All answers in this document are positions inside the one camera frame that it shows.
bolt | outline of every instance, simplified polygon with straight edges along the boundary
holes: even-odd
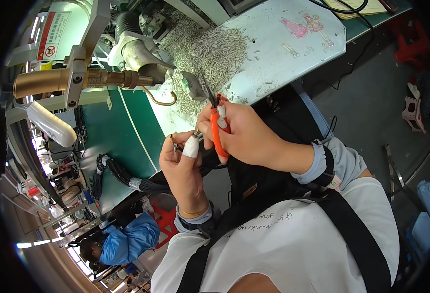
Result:
[[[83,78],[81,76],[76,76],[73,78],[72,81],[74,84],[79,84],[79,83],[81,83],[82,80],[83,80]]]

warning sign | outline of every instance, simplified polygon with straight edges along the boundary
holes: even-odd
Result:
[[[46,48],[45,55],[47,57],[51,57],[51,56],[53,56],[55,54],[55,52],[56,52],[56,48],[54,46],[49,46],[49,47]]]
[[[54,60],[70,12],[49,12],[39,43],[37,60]]]

plastic stool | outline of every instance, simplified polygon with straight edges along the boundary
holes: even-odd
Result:
[[[420,114],[421,99],[416,100],[411,97],[405,97],[405,102],[407,106],[405,106],[405,110],[402,112],[402,118],[408,122],[413,131],[426,133]]]
[[[174,219],[176,218],[176,209],[174,208],[171,211],[165,211],[156,206],[159,202],[160,201],[157,200],[152,204],[154,211],[159,214],[159,218],[155,219],[154,213],[150,213],[150,215],[153,219],[155,219],[155,222],[160,227],[161,232],[165,233],[167,237],[165,240],[156,245],[157,249],[165,245],[174,235],[179,233],[179,231],[177,231],[176,225],[174,225]],[[168,231],[166,229],[167,226],[170,227],[171,231]]]
[[[421,25],[421,22],[416,18],[411,19],[413,26],[409,27],[405,22],[407,19],[399,19],[390,23],[394,35],[397,37],[397,43],[399,49],[394,53],[395,60],[398,63],[409,62],[415,66],[418,70],[422,70],[428,64],[427,62],[418,60],[418,57],[422,57],[430,53],[429,39]],[[407,44],[404,34],[411,35],[414,42]]]

blue jacket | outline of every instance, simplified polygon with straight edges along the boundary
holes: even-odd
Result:
[[[153,218],[144,212],[124,229],[112,225],[106,229],[109,236],[104,241],[99,261],[106,265],[121,265],[136,260],[145,250],[155,248],[160,228]]]

green workbench surface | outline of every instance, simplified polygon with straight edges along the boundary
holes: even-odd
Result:
[[[389,13],[380,13],[367,15],[365,16],[365,18],[371,23],[374,28],[390,20],[391,18],[394,18],[397,15],[402,14],[405,11],[411,9],[411,5],[410,3],[408,3],[407,0],[394,0],[394,3],[399,7],[396,14],[390,15]],[[368,25],[360,17],[341,21],[343,25],[347,28],[347,43],[351,42],[352,40],[358,38],[359,36],[370,30]]]
[[[108,154],[116,159],[133,176],[145,179],[153,176],[160,170],[158,159],[165,137],[146,94],[114,87],[109,90],[109,96],[111,110],[107,103],[82,106],[88,134],[86,151],[80,161],[84,177],[93,178],[99,154]],[[104,214],[110,211],[132,191],[106,170],[98,201],[100,212]]]

